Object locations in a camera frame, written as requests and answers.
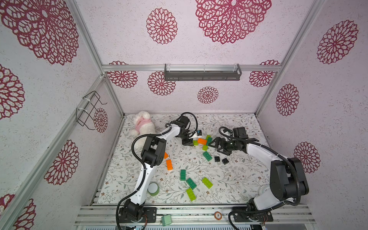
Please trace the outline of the dark green lego brick top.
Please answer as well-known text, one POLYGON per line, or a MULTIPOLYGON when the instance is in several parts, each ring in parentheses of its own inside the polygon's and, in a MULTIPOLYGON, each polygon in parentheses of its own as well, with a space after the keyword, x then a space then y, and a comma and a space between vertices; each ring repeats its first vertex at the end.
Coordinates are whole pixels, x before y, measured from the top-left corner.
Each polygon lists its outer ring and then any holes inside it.
POLYGON ((209 138, 207 139, 207 143, 206 143, 206 145, 209 145, 209 144, 212 142, 212 140, 213 140, 213 138, 209 137, 209 138))

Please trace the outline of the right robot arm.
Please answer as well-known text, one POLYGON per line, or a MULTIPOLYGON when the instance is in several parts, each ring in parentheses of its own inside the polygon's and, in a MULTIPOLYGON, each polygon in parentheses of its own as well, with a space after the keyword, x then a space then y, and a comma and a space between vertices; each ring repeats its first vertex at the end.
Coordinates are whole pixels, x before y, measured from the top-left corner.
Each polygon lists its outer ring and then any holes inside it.
POLYGON ((273 210, 284 205, 298 206, 301 197, 309 193, 303 164, 298 158, 285 157, 261 144, 258 139, 249 138, 245 127, 229 129, 221 126, 218 131, 221 136, 208 146, 226 156, 233 151, 243 151, 270 169, 269 188, 250 199, 244 208, 234 209, 228 214, 229 223, 234 229, 237 229, 233 223, 237 217, 266 222, 272 220, 273 210))

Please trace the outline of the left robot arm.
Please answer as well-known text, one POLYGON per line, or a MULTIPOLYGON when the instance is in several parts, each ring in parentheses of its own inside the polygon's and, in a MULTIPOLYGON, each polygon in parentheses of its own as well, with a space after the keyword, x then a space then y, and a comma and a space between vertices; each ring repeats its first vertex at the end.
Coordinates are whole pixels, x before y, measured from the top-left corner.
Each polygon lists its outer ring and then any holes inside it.
POLYGON ((182 113, 179 118, 165 124, 165 129, 155 134, 155 126, 150 115, 142 111, 134 118, 135 129, 131 151, 141 163, 140 175, 134 191, 122 198, 116 208, 117 229, 122 229, 120 219, 127 216, 132 221, 139 221, 143 216, 149 184, 159 166, 164 160, 166 144, 173 138, 181 138, 183 145, 189 145, 192 138, 198 134, 198 120, 191 112, 182 113))

